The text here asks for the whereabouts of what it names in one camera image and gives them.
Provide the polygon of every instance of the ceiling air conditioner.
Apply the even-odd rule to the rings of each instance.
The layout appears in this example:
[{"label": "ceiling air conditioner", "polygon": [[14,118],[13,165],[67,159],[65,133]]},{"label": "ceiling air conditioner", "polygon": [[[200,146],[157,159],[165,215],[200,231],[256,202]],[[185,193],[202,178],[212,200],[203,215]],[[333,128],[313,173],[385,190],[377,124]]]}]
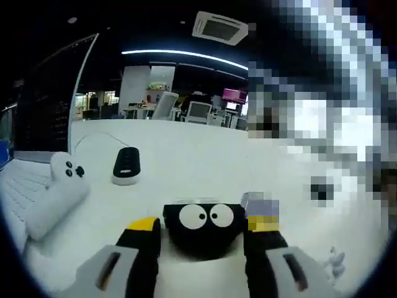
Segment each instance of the ceiling air conditioner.
[{"label": "ceiling air conditioner", "polygon": [[192,35],[227,45],[236,45],[248,35],[248,25],[229,17],[199,11]]}]

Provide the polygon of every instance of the white toy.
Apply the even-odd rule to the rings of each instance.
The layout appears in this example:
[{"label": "white toy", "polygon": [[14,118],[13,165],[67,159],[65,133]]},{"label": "white toy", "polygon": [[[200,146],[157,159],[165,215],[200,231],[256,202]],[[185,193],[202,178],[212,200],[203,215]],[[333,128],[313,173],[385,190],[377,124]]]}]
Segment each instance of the white toy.
[{"label": "white toy", "polygon": [[47,184],[47,190],[29,209],[25,221],[28,235],[36,241],[42,239],[90,193],[83,168],[69,153],[54,153],[50,169],[51,181]]},{"label": "white toy", "polygon": [[345,266],[342,264],[345,258],[345,253],[337,253],[334,247],[331,248],[331,257],[323,263],[324,268],[331,266],[331,274],[329,275],[329,281],[332,285],[335,285],[336,280],[342,276],[345,271]]}]

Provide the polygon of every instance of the keyboard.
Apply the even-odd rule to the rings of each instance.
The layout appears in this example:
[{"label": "keyboard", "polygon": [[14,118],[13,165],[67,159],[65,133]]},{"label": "keyboard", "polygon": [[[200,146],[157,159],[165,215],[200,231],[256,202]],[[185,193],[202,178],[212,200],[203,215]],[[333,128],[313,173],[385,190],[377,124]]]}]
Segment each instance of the keyboard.
[{"label": "keyboard", "polygon": [[11,160],[0,172],[0,196],[4,217],[21,252],[27,240],[27,211],[40,199],[40,193],[45,191],[50,180],[50,165],[31,161]]}]

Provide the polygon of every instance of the cord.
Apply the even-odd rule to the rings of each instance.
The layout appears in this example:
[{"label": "cord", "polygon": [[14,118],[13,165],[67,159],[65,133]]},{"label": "cord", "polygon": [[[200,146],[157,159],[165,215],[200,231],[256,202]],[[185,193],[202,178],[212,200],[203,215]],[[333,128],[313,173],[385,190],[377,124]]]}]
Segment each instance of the cord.
[{"label": "cord", "polygon": [[86,137],[88,137],[88,136],[90,136],[90,135],[93,135],[93,134],[95,134],[95,133],[104,133],[105,135],[108,135],[108,136],[114,138],[116,141],[118,141],[119,143],[123,144],[124,146],[126,146],[126,147],[131,147],[129,144],[124,143],[123,141],[119,140],[118,138],[114,137],[113,135],[111,135],[111,134],[108,133],[108,132],[91,132],[91,133],[89,133],[89,134],[83,136],[83,138],[81,138],[81,139],[77,142],[77,144],[75,144],[75,146],[74,146],[74,152],[76,152],[76,149],[77,149],[78,145],[79,145]]}]

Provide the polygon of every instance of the cartoon eyes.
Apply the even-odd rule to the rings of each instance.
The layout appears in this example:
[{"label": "cartoon eyes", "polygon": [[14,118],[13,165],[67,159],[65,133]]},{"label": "cartoon eyes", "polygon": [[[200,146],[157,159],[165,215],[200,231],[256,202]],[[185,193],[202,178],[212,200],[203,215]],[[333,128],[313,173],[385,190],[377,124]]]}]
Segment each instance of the cartoon eyes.
[{"label": "cartoon eyes", "polygon": [[207,221],[207,213],[199,205],[186,205],[179,212],[179,220],[186,228],[196,230],[201,228]]},{"label": "cartoon eyes", "polygon": [[213,206],[210,211],[210,217],[212,222],[220,228],[229,227],[234,219],[233,211],[224,204]]},{"label": "cartoon eyes", "polygon": [[[212,207],[210,218],[217,227],[225,228],[231,225],[234,215],[233,211],[227,205],[217,204]],[[203,207],[190,204],[181,209],[179,220],[184,227],[190,230],[197,230],[207,222],[207,213]]]}]

